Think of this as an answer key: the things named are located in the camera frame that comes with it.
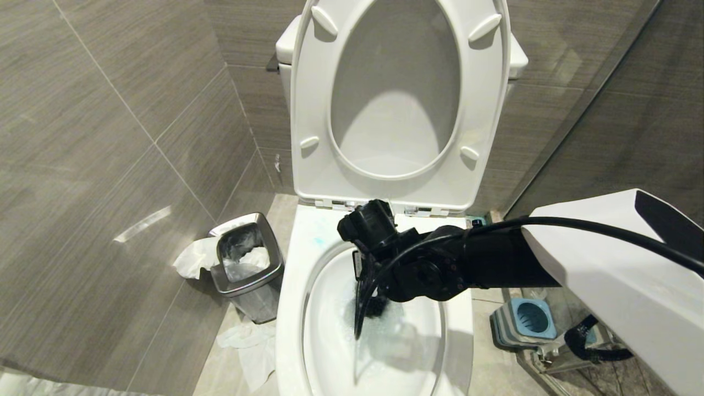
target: toilet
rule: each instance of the toilet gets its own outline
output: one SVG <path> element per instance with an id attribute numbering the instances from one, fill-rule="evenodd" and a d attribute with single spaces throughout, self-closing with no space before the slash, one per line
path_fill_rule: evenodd
<path id="1" fill-rule="evenodd" d="M 505 0 L 309 0 L 277 43 L 300 197 L 277 313 L 281 396 L 467 394 L 470 291 L 390 302 L 355 340 L 354 246 L 337 223 L 380 198 L 399 231 L 467 227 L 509 75 L 527 64 L 522 51 L 511 64 L 512 41 Z"/>

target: toilet seat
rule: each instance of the toilet seat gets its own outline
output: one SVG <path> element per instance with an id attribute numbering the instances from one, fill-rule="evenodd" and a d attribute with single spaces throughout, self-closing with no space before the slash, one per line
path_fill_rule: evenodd
<path id="1" fill-rule="evenodd" d="M 405 364 L 364 355 L 380 361 L 382 373 L 350 377 L 355 348 L 365 352 L 365 344 L 344 327 L 355 280 L 346 256 L 352 245 L 341 241 L 337 223 L 355 205 L 381 198 L 399 230 L 466 227 L 463 217 L 447 215 L 469 207 L 479 189 L 509 48 L 505 0 L 308 0 L 292 59 L 291 155 L 294 189 L 315 206 L 296 209 L 279 300 L 282 396 L 466 394 L 469 290 L 443 303 L 417 297 L 395 308 L 407 313 L 401 319 L 387 308 L 380 321 L 398 319 L 420 336 L 424 352 L 411 348 Z M 328 316 L 335 316 L 330 323 Z"/>
<path id="2" fill-rule="evenodd" d="M 412 367 L 409 369 L 404 366 L 399 368 L 393 364 L 383 364 L 383 366 L 388 366 L 385 374 L 389 374 L 389 377 L 393 374 L 396 378 L 406 378 L 406 380 L 386 381 L 380 380 L 379 376 L 376 378 L 372 376 L 371 381 L 365 382 L 370 378 L 370 370 L 367 370 L 357 378 L 359 381 L 357 388 L 347 386 L 349 383 L 353 383 L 353 379 L 350 377 L 351 372 L 346 370 L 349 366 L 341 365 L 341 367 L 335 368 L 338 370 L 338 375 L 334 377 L 335 381 L 338 382 L 337 384 L 331 384 L 329 379 L 325 383 L 325 378 L 321 378 L 325 375 L 315 372 L 315 365 L 311 364 L 310 361 L 312 360 L 311 356 L 313 356 L 312 349 L 317 347 L 318 351 L 327 349 L 330 353 L 342 355 L 348 353 L 349 348 L 355 344 L 351 324 L 347 329 L 347 333 L 341 331 L 337 334 L 340 337 L 348 337 L 347 340 L 339 342 L 339 344 L 345 344 L 344 341 L 348 342 L 343 346 L 333 345 L 329 342 L 325 344 L 327 341 L 323 340 L 318 345 L 311 347 L 309 342 L 310 329 L 306 328 L 310 323 L 311 301 L 315 296 L 316 278 L 321 276 L 320 273 L 326 266 L 335 265 L 336 260 L 341 261 L 337 264 L 342 267 L 346 265 L 351 279 L 351 283 L 348 286 L 353 286 L 352 263 L 351 260 L 345 260 L 348 257 L 344 256 L 346 251 L 349 252 L 353 249 L 353 245 L 342 242 L 337 233 L 330 231 L 337 226 L 337 223 L 345 214 L 345 211 L 319 209 L 315 206 L 302 204 L 299 204 L 296 208 L 294 229 L 289 245 L 286 273 L 284 275 L 277 316 L 276 370 L 280 395 L 466 395 L 470 384 L 473 356 L 472 299 L 469 290 L 443 303 L 434 302 L 425 297 L 417 297 L 412 301 L 424 307 L 428 304 L 434 304 L 438 307 L 430 315 L 439 317 L 435 322 L 437 326 L 435 331 L 439 331 L 441 334 L 441 344 L 438 346 L 439 349 L 437 351 L 439 358 L 436 358 L 434 362 L 441 364 L 440 367 L 430 370 L 427 367 L 423 369 Z M 395 220 L 399 230 L 416 227 L 421 233 L 434 230 L 440 225 L 449 224 L 465 227 L 465 219 L 456 217 L 411 218 L 397 215 Z M 345 298 L 342 291 L 339 295 Z M 419 328 L 422 327 L 419 322 L 411 324 Z M 371 330 L 373 330 L 373 326 L 367 321 L 365 326 L 367 326 L 367 333 L 363 331 L 363 335 L 369 335 Z M 419 334 L 422 339 L 429 336 L 423 329 L 419 330 Z M 424 364 L 423 359 L 416 359 L 414 355 L 407 358 L 416 361 L 417 364 Z M 325 362 L 319 361 L 318 363 L 318 367 L 336 364 L 335 361 L 328 360 Z M 413 386 L 419 382 L 422 387 L 415 389 Z M 372 389 L 375 392 L 371 392 L 371 389 L 363 386 L 372 386 L 372 383 L 376 386 L 376 388 Z M 340 388 L 331 391 L 329 387 L 335 385 Z"/>

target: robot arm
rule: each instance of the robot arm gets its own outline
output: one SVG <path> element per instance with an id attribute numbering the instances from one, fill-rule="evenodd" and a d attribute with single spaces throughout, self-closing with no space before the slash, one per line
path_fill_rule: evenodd
<path id="1" fill-rule="evenodd" d="M 427 234 L 399 233 L 389 205 L 374 200 L 340 221 L 338 232 L 358 248 L 356 337 L 364 317 L 380 315 L 389 300 L 446 301 L 469 287 L 562 285 L 675 392 L 700 390 L 704 231 L 645 192 L 544 206 L 526 218 Z"/>

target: stainless steel trash can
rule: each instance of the stainless steel trash can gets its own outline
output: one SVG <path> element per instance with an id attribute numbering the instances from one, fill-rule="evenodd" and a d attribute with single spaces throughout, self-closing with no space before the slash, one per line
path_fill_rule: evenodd
<path id="1" fill-rule="evenodd" d="M 215 288 L 254 323 L 271 321 L 276 318 L 284 274 L 284 257 L 274 232 L 261 213 L 242 216 L 228 223 L 237 226 L 223 233 L 218 241 L 220 263 L 210 269 Z M 269 266 L 257 273 L 252 273 L 251 268 L 238 271 L 239 260 L 254 247 L 266 248 Z M 224 261 L 230 266 L 229 277 Z"/>

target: gray tile wall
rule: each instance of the gray tile wall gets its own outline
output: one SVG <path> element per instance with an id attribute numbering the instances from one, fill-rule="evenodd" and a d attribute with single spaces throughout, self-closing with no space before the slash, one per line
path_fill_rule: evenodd
<path id="1" fill-rule="evenodd" d="M 170 265 L 274 197 L 202 1 L 3 1 L 0 152 L 0 365 L 190 395 L 225 306 Z"/>
<path id="2" fill-rule="evenodd" d="M 289 115 L 279 76 L 265 66 L 305 1 L 205 2 L 269 176 L 277 192 L 292 194 Z M 472 213 L 508 210 L 584 112 L 655 3 L 508 1 L 513 32 L 530 64 L 504 107 Z"/>
<path id="3" fill-rule="evenodd" d="M 639 187 L 704 224 L 704 27 L 664 1 L 605 89 L 510 212 Z"/>

